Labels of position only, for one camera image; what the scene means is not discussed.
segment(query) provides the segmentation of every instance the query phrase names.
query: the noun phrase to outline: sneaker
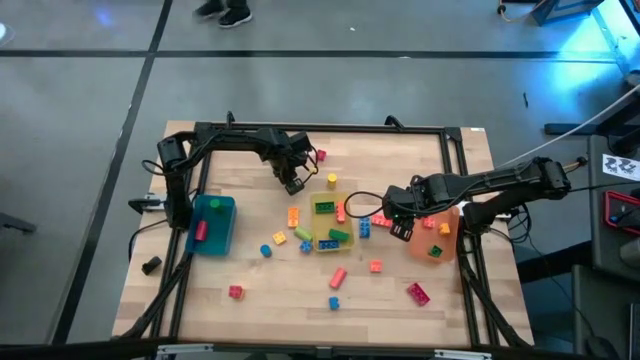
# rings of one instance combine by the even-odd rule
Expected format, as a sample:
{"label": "sneaker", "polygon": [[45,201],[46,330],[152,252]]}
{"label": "sneaker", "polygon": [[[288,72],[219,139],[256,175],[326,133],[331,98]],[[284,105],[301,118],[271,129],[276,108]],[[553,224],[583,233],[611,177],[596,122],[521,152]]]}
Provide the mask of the sneaker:
{"label": "sneaker", "polygon": [[202,19],[208,19],[221,14],[223,11],[224,7],[219,1],[211,0],[207,1],[206,3],[204,3],[204,5],[197,8],[195,11],[195,15]]}
{"label": "sneaker", "polygon": [[221,28],[228,29],[249,22],[252,17],[249,9],[229,9],[229,11],[218,20],[218,24]]}

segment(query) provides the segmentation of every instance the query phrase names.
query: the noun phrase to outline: wooden tabletop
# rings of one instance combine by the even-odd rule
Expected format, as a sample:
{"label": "wooden tabletop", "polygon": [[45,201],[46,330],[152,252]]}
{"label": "wooden tabletop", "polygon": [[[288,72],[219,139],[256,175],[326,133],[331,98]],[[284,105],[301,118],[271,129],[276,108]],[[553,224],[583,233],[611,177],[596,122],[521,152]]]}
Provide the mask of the wooden tabletop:
{"label": "wooden tabletop", "polygon": [[[193,126],[193,122],[170,121],[165,135],[191,130]],[[336,191],[384,194],[391,184],[406,186],[412,175],[442,172],[438,137],[317,132],[308,135],[316,148],[327,151],[327,159],[319,164],[319,174],[295,196],[287,195],[269,165],[261,163],[254,153],[213,153],[206,193],[235,199],[238,214],[234,237],[227,257],[194,258],[179,337],[214,343],[468,346],[456,261],[436,265],[413,260],[406,243],[379,227],[372,227],[371,238],[358,239],[348,252],[304,255],[298,249],[299,240],[287,228],[287,208],[291,206],[300,208],[300,224],[311,227],[309,196],[327,191],[328,173],[338,175]],[[490,170],[492,160],[484,130],[463,128],[462,135],[469,172]],[[453,144],[450,153],[457,171]],[[197,174],[199,168],[194,171],[193,186]],[[151,191],[165,193],[164,180],[154,176]],[[350,205],[353,213],[361,214],[375,210],[379,200],[354,197]],[[164,216],[162,212],[145,214],[140,225]],[[494,227],[506,231],[504,223],[496,222]],[[287,236],[287,242],[280,246],[271,239],[278,231]],[[157,294],[161,269],[145,276],[140,268],[153,256],[164,261],[170,233],[169,227],[163,225],[138,236],[114,335],[128,330]],[[182,251],[185,237],[181,241]],[[492,298],[519,335],[533,343],[511,245],[493,234],[483,235],[482,241]],[[262,244],[271,246],[271,258],[260,254]],[[369,272],[371,259],[383,261],[381,274]],[[338,267],[345,268],[348,275],[336,291],[328,283]],[[431,297],[424,307],[416,306],[406,293],[413,282],[418,282]],[[234,284],[246,289],[244,300],[228,296],[229,285]],[[339,297],[338,311],[329,310],[330,296]],[[477,299],[475,308],[480,338],[488,343],[482,306]],[[172,309],[173,296],[165,309],[162,335],[168,334]]]}

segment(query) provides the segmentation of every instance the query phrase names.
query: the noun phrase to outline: toy block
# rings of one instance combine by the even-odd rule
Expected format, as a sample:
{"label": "toy block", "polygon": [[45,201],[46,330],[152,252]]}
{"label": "toy block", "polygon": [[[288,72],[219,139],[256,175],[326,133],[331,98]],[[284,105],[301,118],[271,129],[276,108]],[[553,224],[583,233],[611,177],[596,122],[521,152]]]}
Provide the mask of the toy block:
{"label": "toy block", "polygon": [[331,282],[329,282],[329,286],[334,289],[338,289],[346,276],[347,272],[343,268],[338,268],[336,273],[333,274],[333,278],[331,279]]}
{"label": "toy block", "polygon": [[369,270],[371,272],[382,272],[382,260],[371,260],[369,262]]}
{"label": "toy block", "polygon": [[338,224],[344,224],[344,202],[339,202],[338,206],[336,206],[336,221]]}
{"label": "toy block", "polygon": [[449,229],[449,224],[447,223],[440,224],[440,227],[438,228],[438,232],[440,233],[440,235],[451,234],[451,230]]}
{"label": "toy block", "polygon": [[287,241],[287,237],[284,236],[284,233],[282,231],[278,231],[277,233],[273,234],[273,241],[276,243],[276,245],[280,245],[283,242]]}
{"label": "toy block", "polygon": [[415,300],[418,306],[424,306],[429,302],[429,300],[431,300],[418,283],[411,284],[411,286],[407,288],[407,292],[411,295],[413,300]]}
{"label": "toy block", "polygon": [[340,308],[340,303],[338,302],[337,296],[332,296],[329,298],[329,309],[338,310]]}
{"label": "toy block", "polygon": [[311,232],[303,227],[297,226],[293,231],[293,234],[298,237],[298,239],[303,241],[311,241],[313,240],[313,235]]}
{"label": "toy block", "polygon": [[360,218],[360,238],[368,239],[371,236],[371,223],[369,218]]}
{"label": "toy block", "polygon": [[442,249],[440,249],[439,247],[433,245],[431,250],[429,250],[429,255],[431,255],[433,257],[440,257],[440,255],[442,255]]}
{"label": "toy block", "polygon": [[229,286],[229,296],[236,300],[242,300],[244,298],[244,289],[240,285],[231,285]]}
{"label": "toy block", "polygon": [[311,245],[311,241],[303,241],[300,244],[300,251],[302,251],[305,254],[309,254],[312,249],[313,249],[313,245]]}
{"label": "toy block", "polygon": [[264,257],[271,257],[271,248],[269,247],[269,245],[264,244],[260,246],[260,253]]}
{"label": "toy block", "polygon": [[318,161],[324,161],[324,159],[327,157],[327,152],[320,149],[318,149],[317,152],[318,152]]}
{"label": "toy block", "polygon": [[330,214],[336,211],[333,201],[316,203],[316,214]]}
{"label": "toy block", "polygon": [[336,188],[336,184],[338,183],[338,175],[336,174],[329,174],[327,176],[327,187],[329,189],[335,189]]}
{"label": "toy block", "polygon": [[300,211],[298,210],[298,208],[289,208],[287,215],[287,224],[290,228],[298,226],[299,213]]}
{"label": "toy block", "polygon": [[319,240],[318,248],[320,250],[326,249],[337,249],[340,247],[340,242],[338,240]]}
{"label": "toy block", "polygon": [[373,215],[371,217],[371,223],[373,225],[391,227],[391,224],[393,223],[393,221],[387,220],[387,218],[385,218],[384,215],[378,214],[378,215]]}
{"label": "toy block", "polygon": [[431,216],[427,216],[426,218],[422,219],[422,226],[426,227],[427,229],[433,229],[434,227],[436,227],[436,219],[432,218]]}
{"label": "toy block", "polygon": [[198,227],[196,228],[196,234],[193,237],[196,241],[205,241],[207,240],[207,222],[204,220],[200,220],[198,223]]}
{"label": "toy block", "polygon": [[338,240],[340,242],[345,242],[349,240],[349,234],[336,229],[329,230],[329,237],[332,240]]}

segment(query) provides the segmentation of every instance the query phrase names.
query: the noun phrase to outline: black cable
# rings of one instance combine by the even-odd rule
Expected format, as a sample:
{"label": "black cable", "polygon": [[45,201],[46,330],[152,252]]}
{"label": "black cable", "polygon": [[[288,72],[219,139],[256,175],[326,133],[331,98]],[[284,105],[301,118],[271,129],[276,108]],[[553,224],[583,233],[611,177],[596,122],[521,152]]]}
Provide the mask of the black cable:
{"label": "black cable", "polygon": [[376,194],[376,193],[372,193],[369,191],[356,191],[354,193],[349,194],[349,196],[347,196],[346,199],[344,199],[344,212],[347,214],[347,216],[349,216],[350,218],[354,218],[354,219],[361,219],[361,218],[365,218],[365,217],[369,217],[372,215],[375,215],[378,213],[378,211],[382,210],[382,206],[380,206],[379,208],[377,208],[375,211],[370,212],[366,215],[353,215],[349,212],[349,207],[347,206],[347,203],[349,202],[349,200],[351,200],[352,197],[356,196],[356,195],[369,195],[369,196],[373,196],[375,198],[380,199],[380,201],[382,201],[382,196]]}

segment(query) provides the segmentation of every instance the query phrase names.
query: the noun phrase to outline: red lego brick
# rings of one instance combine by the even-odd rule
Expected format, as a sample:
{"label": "red lego brick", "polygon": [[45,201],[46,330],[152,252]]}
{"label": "red lego brick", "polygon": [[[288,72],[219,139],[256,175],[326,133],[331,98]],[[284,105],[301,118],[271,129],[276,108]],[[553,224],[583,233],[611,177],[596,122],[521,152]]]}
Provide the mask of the red lego brick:
{"label": "red lego brick", "polygon": [[207,222],[200,220],[198,227],[196,228],[196,234],[193,236],[196,241],[207,240]]}
{"label": "red lego brick", "polygon": [[418,283],[411,284],[411,286],[407,288],[407,292],[409,293],[409,295],[411,295],[413,300],[416,301],[418,306],[425,306],[429,302],[429,300],[431,300],[429,299],[429,296],[427,296],[427,293],[422,290],[420,285],[418,285]]}
{"label": "red lego brick", "polygon": [[244,297],[244,289],[242,289],[240,285],[231,285],[229,286],[229,296],[236,300],[242,300]]}
{"label": "red lego brick", "polygon": [[327,157],[327,152],[324,150],[318,149],[318,161],[324,161],[324,158]]}

